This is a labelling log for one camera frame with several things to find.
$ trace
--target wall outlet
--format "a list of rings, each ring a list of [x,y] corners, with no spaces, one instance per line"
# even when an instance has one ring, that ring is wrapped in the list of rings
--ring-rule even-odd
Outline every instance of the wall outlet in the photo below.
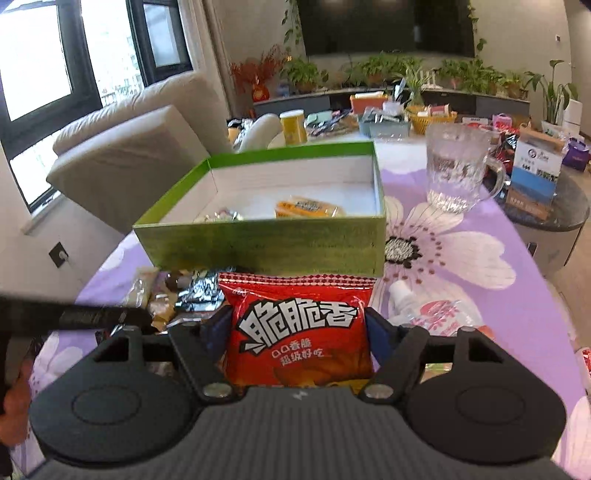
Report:
[[[57,245],[55,247],[53,247],[51,249],[51,251],[49,252],[49,256],[51,257],[51,259],[55,263],[56,267],[60,268],[66,262],[66,258],[68,257],[68,254],[67,254],[64,246],[61,244],[61,242],[58,242]]]

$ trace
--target hand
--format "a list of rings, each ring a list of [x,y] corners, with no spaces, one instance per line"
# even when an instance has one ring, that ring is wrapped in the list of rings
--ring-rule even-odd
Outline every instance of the hand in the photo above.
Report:
[[[4,397],[4,415],[0,416],[0,442],[14,447],[27,438],[28,411],[31,403],[29,377],[33,372],[33,361],[25,360],[21,374]]]

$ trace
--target sofa armrest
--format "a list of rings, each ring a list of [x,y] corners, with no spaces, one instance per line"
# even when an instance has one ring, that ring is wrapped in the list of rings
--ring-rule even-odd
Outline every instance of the sofa armrest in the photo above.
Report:
[[[61,155],[47,181],[127,233],[166,191],[209,154],[173,106],[112,127]]]
[[[271,141],[281,132],[281,120],[278,116],[274,113],[263,115],[244,135],[239,152],[266,150]]]

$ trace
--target metal screw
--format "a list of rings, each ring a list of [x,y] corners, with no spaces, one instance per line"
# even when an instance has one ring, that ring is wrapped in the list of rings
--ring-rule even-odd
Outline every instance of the metal screw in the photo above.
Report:
[[[394,395],[394,389],[381,383],[374,383],[365,389],[365,396],[376,400],[386,400],[392,395]]]
[[[210,383],[203,388],[203,394],[211,398],[226,398],[232,395],[232,387],[227,383]]]

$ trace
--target chip bag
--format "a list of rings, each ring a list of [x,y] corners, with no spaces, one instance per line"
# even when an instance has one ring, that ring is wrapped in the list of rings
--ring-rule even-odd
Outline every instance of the chip bag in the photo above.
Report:
[[[225,358],[238,386],[359,390],[372,376],[364,309],[375,280],[346,275],[278,278],[220,273],[234,308]]]

